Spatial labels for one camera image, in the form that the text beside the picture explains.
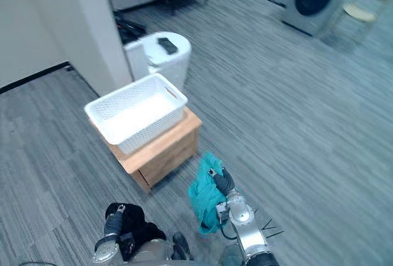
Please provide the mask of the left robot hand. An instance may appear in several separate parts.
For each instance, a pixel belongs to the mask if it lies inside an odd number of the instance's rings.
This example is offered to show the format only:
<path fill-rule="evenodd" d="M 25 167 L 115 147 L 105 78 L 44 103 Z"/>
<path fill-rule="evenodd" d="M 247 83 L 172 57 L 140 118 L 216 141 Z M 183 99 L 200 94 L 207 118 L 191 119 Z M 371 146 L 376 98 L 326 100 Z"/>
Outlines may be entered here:
<path fill-rule="evenodd" d="M 112 203 L 105 213 L 104 236 L 120 236 L 123 226 L 123 213 L 126 206 L 124 204 Z"/>

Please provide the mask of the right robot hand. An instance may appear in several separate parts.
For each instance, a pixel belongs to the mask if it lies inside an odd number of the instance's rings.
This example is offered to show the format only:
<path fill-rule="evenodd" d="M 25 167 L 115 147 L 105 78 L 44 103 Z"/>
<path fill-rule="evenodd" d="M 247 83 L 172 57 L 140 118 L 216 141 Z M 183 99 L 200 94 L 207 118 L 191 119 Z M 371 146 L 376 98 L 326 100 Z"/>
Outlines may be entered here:
<path fill-rule="evenodd" d="M 221 173 L 216 172 L 213 169 L 208 170 L 208 174 L 213 178 L 216 188 L 224 195 L 227 196 L 231 191 L 235 189 L 235 182 L 231 174 L 225 167 L 221 169 Z"/>

